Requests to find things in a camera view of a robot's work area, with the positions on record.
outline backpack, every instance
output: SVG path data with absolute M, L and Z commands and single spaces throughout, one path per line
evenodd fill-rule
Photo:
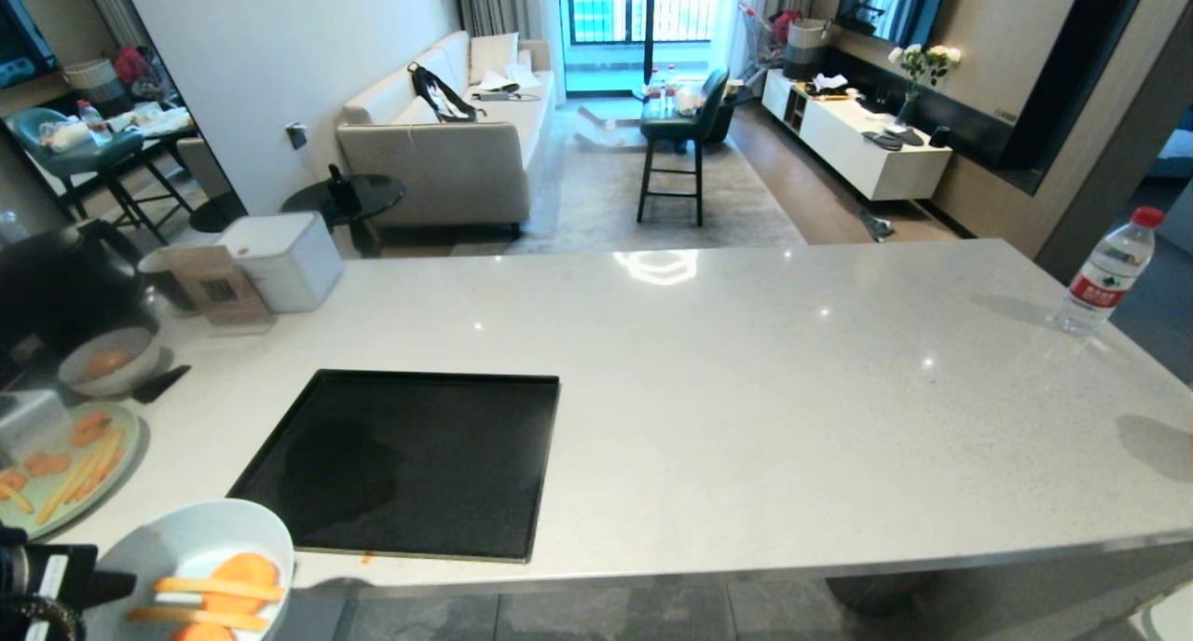
M 418 63 L 406 67 L 410 72 L 410 80 L 414 82 L 414 93 L 422 97 L 439 116 L 440 122 L 475 122 L 477 110 L 488 116 L 482 109 L 472 107 L 464 99 L 452 91 L 439 76 L 427 70 Z

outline sofa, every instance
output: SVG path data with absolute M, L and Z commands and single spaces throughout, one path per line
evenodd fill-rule
M 465 31 L 414 60 L 478 109 L 476 123 L 408 123 L 401 117 L 415 98 L 407 63 L 344 104 L 336 135 L 352 172 L 390 175 L 406 186 L 402 202 L 375 217 L 375 224 L 511 224 L 515 236 L 520 233 L 546 150 L 555 78 L 545 42 L 519 41 L 518 49 L 539 80 L 540 86 L 526 91 L 536 100 L 474 100 Z

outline black baking tray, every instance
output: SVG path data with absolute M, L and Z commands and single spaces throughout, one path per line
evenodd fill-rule
M 525 562 L 554 376 L 320 370 L 229 497 L 304 550 Z

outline laundry basket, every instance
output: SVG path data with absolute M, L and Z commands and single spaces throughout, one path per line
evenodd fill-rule
M 132 100 L 106 58 L 75 63 L 62 69 L 67 84 L 82 94 L 104 117 L 116 117 L 132 110 Z
M 801 19 L 787 29 L 787 47 L 783 48 L 783 76 L 810 80 L 821 72 L 829 45 L 833 23 L 826 19 Z

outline white bowl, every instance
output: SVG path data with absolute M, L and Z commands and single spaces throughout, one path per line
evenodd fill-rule
M 153 586 L 162 578 L 209 578 L 222 561 L 237 553 L 259 553 L 278 567 L 278 586 L 286 593 L 280 602 L 267 604 L 256 615 L 270 621 L 265 631 L 235 630 L 236 641 L 261 641 L 273 636 L 273 629 L 290 599 L 295 548 L 286 525 L 277 514 L 242 499 L 200 501 L 167 513 L 142 525 L 112 547 L 95 566 L 107 572 L 137 577 L 136 590 L 86 611 L 89 639 L 120 641 L 162 641 L 184 623 L 167 621 L 126 621 L 132 609 L 153 605 L 198 608 L 199 594 L 155 594 Z
M 88 378 L 91 358 L 106 350 L 126 350 L 132 353 L 132 360 L 107 375 Z M 58 380 L 85 396 L 116 396 L 128 394 L 149 380 L 160 360 L 161 346 L 154 340 L 153 332 L 141 327 L 116 329 L 84 343 L 72 352 L 58 366 Z

